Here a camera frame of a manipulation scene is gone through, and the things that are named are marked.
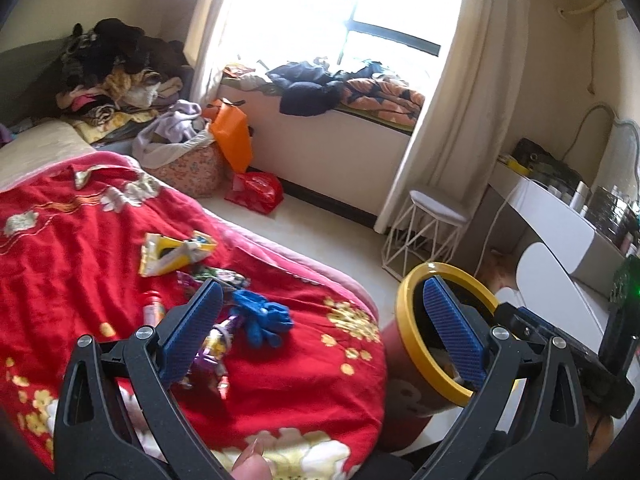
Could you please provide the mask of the person's left hand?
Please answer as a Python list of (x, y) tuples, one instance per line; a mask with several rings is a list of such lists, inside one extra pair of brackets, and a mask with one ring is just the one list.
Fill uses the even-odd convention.
[(270, 466), (262, 456), (262, 442), (255, 440), (238, 457), (231, 469), (235, 480), (271, 480)]

